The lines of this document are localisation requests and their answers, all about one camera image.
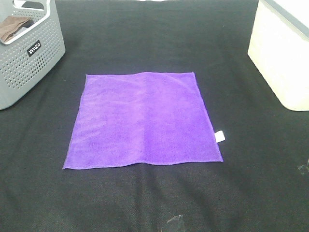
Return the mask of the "brown folded cloth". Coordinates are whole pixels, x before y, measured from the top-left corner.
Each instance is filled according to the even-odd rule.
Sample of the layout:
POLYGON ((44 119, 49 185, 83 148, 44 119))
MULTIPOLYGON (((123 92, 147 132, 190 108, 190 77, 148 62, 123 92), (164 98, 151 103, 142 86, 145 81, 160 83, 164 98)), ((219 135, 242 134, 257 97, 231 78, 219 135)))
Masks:
POLYGON ((30 17, 8 16, 0 23, 0 41, 5 43, 20 28, 30 22, 30 17))

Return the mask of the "clear tape piece right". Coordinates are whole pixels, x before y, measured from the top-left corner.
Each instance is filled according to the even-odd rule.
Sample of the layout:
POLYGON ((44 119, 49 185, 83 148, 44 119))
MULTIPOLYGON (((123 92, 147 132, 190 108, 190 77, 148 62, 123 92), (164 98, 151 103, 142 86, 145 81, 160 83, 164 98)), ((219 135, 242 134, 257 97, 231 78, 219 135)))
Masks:
POLYGON ((308 174, 309 173, 309 160, 306 164, 298 166, 298 170, 301 172, 301 174, 308 174))

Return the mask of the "purple microfiber towel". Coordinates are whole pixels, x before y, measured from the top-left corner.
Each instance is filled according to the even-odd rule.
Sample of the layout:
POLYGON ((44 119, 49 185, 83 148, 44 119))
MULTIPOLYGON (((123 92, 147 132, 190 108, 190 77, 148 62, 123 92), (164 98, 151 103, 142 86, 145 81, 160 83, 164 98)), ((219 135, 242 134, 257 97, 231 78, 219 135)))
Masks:
POLYGON ((193 72, 86 76, 64 169, 221 161, 193 72))

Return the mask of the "clear tape piece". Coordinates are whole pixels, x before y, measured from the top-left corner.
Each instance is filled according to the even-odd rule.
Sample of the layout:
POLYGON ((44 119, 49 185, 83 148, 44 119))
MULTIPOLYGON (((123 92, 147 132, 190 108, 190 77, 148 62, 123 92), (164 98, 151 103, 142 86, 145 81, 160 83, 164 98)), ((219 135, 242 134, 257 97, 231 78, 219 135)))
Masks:
POLYGON ((298 170, 301 172, 301 174, 308 174, 309 173, 309 160, 306 164, 298 166, 298 170))
POLYGON ((167 221, 166 229, 169 232, 181 232, 184 231, 183 215, 177 215, 167 221))

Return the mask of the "grey perforated plastic basket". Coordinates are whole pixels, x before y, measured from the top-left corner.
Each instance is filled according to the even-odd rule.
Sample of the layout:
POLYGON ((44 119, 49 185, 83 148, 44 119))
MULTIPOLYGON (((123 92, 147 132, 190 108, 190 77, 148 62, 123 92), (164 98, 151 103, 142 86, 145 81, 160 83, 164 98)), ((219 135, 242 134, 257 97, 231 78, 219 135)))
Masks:
POLYGON ((0 44, 0 108, 14 105, 27 94, 65 54, 65 44, 53 0, 33 0, 18 5, 14 0, 0 2, 0 19, 8 16, 30 17, 32 25, 0 44))

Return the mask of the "cream white storage box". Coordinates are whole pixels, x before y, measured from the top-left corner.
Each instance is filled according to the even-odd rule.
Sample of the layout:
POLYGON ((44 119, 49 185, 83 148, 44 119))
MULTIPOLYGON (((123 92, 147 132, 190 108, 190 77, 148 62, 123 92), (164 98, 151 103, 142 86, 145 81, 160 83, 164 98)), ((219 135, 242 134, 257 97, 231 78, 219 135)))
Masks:
POLYGON ((309 109, 309 2, 260 0, 248 56, 281 104, 309 109))

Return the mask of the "clear tape piece front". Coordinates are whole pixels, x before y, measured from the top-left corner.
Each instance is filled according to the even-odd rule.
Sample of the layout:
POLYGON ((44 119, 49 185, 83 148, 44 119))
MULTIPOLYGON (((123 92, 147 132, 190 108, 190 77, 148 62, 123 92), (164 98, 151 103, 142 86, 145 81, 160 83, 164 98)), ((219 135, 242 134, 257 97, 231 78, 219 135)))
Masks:
POLYGON ((183 215, 177 215, 167 221, 166 229, 169 232, 181 232, 184 231, 183 215))

